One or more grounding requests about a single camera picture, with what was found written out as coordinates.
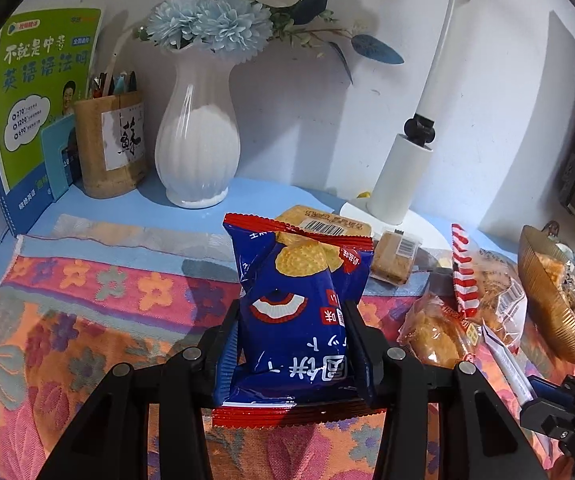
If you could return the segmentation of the small red striped cake packet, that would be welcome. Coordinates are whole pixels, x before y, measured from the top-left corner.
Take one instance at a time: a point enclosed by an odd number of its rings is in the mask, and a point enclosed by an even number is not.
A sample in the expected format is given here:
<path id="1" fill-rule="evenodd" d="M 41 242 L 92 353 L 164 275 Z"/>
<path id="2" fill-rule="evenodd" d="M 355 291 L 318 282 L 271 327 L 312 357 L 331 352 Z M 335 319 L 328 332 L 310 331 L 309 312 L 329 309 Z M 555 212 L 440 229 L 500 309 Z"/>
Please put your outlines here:
<path id="1" fill-rule="evenodd" d="M 451 370 L 462 361 L 474 362 L 478 338 L 477 328 L 460 312 L 425 292 L 407 312 L 397 342 L 423 364 Z"/>

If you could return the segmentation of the red striped bread bag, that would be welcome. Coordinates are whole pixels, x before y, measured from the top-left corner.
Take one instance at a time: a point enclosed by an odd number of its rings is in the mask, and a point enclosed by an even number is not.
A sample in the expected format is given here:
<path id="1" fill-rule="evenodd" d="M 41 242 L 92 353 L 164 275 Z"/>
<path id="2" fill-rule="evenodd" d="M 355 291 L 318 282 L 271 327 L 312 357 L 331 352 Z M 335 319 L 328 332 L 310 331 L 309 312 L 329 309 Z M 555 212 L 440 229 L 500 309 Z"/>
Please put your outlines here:
<path id="1" fill-rule="evenodd" d="M 458 223 L 451 225 L 452 277 L 463 318 L 486 325 L 513 352 L 519 350 L 527 296 L 514 264 L 476 244 Z"/>

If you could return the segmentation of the blue red cracker bag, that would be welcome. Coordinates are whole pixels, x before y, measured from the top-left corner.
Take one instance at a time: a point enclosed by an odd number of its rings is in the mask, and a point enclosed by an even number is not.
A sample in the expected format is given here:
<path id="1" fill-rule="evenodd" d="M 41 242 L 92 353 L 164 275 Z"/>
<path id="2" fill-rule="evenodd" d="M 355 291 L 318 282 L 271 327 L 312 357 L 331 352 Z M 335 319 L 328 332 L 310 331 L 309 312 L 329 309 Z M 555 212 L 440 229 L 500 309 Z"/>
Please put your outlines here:
<path id="1" fill-rule="evenodd" d="M 268 428 L 362 410 L 342 304 L 359 304 L 372 237 L 298 234 L 288 224 L 224 218 L 241 285 L 237 366 L 220 373 L 216 426 Z"/>

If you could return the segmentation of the brown label cake pack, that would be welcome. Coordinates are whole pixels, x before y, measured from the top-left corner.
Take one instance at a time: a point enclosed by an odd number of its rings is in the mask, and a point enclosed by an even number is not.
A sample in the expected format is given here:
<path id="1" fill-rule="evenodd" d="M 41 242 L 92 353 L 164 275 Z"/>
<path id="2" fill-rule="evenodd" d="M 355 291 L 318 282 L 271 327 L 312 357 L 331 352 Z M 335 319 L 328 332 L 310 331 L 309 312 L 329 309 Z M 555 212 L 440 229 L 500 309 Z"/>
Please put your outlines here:
<path id="1" fill-rule="evenodd" d="M 304 205 L 296 205 L 283 211 L 276 220 L 293 226 L 298 234 L 372 237 L 372 229 L 368 223 Z"/>

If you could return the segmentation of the egg cake pack with raisins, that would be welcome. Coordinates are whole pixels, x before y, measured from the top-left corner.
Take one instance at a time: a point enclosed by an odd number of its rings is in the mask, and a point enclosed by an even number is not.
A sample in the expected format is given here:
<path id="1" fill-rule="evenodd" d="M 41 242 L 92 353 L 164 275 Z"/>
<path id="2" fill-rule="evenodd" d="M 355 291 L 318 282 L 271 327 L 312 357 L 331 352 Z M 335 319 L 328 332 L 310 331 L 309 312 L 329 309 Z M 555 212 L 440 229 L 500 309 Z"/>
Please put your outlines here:
<path id="1" fill-rule="evenodd" d="M 548 274 L 550 281 L 562 295 L 575 315 L 575 266 L 572 261 L 563 263 L 548 255 L 537 253 L 537 257 Z"/>

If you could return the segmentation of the amber ribbed glass bowl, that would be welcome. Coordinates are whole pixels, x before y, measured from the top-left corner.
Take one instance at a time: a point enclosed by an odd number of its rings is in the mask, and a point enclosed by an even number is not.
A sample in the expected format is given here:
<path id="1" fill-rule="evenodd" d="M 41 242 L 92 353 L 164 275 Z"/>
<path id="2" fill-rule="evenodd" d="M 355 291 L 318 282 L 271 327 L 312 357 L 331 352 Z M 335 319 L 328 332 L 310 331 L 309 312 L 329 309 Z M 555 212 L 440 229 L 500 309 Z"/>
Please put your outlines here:
<path id="1" fill-rule="evenodd" d="M 563 263 L 573 260 L 545 232 L 532 226 L 522 228 L 519 278 L 528 298 L 529 316 L 551 350 L 560 359 L 575 364 L 575 315 L 545 273 L 537 257 L 538 252 Z"/>

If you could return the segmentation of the floral woven table mat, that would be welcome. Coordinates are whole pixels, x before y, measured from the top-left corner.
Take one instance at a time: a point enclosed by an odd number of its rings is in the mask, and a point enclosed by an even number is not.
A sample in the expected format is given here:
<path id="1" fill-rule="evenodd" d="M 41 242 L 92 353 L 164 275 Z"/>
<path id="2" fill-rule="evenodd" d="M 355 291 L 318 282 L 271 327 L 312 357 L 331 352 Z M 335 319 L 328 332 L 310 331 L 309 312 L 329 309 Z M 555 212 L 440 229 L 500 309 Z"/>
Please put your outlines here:
<path id="1" fill-rule="evenodd" d="M 0 280 L 0 479 L 36 479 L 110 368 L 161 364 L 219 324 L 233 257 L 182 258 L 92 240 L 19 238 Z M 426 273 L 414 272 L 418 289 Z M 420 292 L 371 282 L 360 312 L 396 339 Z M 204 427 L 217 479 L 371 479 L 384 416 L 303 427 Z"/>

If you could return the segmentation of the small square cracker packet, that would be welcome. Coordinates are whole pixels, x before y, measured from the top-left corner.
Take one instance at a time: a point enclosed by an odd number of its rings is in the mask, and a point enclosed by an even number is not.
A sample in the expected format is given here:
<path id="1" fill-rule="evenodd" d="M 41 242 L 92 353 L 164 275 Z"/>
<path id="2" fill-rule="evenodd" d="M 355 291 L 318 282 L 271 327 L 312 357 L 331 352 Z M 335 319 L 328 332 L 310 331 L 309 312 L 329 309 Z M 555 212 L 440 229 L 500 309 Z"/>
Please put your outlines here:
<path id="1" fill-rule="evenodd" d="M 400 230 L 384 231 L 374 247 L 371 276 L 388 284 L 405 285 L 420 246 L 420 237 Z"/>

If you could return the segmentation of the white desk lamp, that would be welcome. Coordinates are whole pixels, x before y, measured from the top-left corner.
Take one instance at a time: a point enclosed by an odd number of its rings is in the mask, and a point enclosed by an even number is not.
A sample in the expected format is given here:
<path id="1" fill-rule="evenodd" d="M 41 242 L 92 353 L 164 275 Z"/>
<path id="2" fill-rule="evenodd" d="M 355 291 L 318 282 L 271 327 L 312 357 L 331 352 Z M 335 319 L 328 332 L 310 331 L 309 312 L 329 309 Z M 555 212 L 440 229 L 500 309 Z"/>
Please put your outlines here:
<path id="1" fill-rule="evenodd" d="M 447 238 L 412 211 L 411 204 L 433 155 L 431 144 L 436 136 L 436 122 L 450 96 L 450 77 L 455 75 L 453 56 L 459 43 L 455 29 L 470 1 L 448 0 L 419 104 L 403 126 L 403 133 L 396 136 L 371 196 L 354 198 L 339 210 L 342 216 L 371 226 L 375 238 L 399 230 L 417 237 L 425 248 L 450 248 Z"/>

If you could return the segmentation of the white ceramic vase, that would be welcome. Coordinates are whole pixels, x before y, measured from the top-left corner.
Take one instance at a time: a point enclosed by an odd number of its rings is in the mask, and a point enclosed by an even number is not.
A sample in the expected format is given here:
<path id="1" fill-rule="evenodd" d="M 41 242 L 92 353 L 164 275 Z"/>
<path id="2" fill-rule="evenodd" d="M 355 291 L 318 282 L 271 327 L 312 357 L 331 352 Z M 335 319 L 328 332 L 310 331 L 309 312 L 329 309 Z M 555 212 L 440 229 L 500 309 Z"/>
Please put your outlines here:
<path id="1" fill-rule="evenodd" d="M 197 47 L 170 57 L 176 81 L 156 136 L 155 169 L 170 203 L 210 208 L 226 198 L 240 162 L 230 96 L 233 63 Z"/>

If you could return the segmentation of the light blue card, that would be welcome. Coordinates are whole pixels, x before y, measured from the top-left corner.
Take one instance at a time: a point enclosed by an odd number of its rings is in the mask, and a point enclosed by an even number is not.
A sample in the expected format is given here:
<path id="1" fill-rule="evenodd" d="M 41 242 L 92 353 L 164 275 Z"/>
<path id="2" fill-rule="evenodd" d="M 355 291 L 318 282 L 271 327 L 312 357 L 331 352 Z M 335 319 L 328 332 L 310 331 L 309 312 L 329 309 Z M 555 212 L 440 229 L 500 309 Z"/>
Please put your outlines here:
<path id="1" fill-rule="evenodd" d="M 43 128 L 40 140 L 51 194 L 56 202 L 82 178 L 75 115 L 64 116 Z"/>

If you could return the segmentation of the wooden pen holder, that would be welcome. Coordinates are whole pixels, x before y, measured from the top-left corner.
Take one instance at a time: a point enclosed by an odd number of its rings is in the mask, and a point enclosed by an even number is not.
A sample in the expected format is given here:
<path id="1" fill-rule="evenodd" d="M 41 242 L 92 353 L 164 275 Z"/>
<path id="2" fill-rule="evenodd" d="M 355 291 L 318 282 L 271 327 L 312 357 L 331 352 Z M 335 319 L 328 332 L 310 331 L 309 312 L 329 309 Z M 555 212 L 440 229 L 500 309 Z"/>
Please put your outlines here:
<path id="1" fill-rule="evenodd" d="M 104 200 L 136 188 L 149 170 L 141 93 L 81 100 L 74 112 L 85 193 Z"/>

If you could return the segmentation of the green grammar book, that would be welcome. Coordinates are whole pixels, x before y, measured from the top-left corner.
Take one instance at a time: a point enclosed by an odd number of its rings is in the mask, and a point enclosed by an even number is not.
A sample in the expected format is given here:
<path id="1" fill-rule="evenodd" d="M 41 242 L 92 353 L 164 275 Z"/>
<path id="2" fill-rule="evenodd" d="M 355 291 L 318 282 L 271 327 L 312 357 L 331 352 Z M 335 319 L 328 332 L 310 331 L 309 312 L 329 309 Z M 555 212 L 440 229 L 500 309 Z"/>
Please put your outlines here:
<path id="1" fill-rule="evenodd" d="M 13 235 L 52 203 L 40 134 L 85 96 L 101 22 L 99 8 L 60 6 L 0 30 L 0 206 Z"/>

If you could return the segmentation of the blue white artificial flowers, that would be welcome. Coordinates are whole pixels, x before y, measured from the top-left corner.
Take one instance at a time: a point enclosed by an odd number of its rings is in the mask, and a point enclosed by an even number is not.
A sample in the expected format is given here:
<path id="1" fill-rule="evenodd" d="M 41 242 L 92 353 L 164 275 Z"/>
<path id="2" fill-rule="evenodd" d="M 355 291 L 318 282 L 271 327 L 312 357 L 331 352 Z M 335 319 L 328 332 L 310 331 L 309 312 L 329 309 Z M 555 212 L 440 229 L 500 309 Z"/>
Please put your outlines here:
<path id="1" fill-rule="evenodd" d="M 330 46 L 342 64 L 337 44 L 385 65 L 401 65 L 402 56 L 385 42 L 338 24 L 329 0 L 162 0 L 134 29 L 132 37 L 170 52 L 198 47 L 239 64 L 259 55 L 272 41 L 303 48 Z"/>

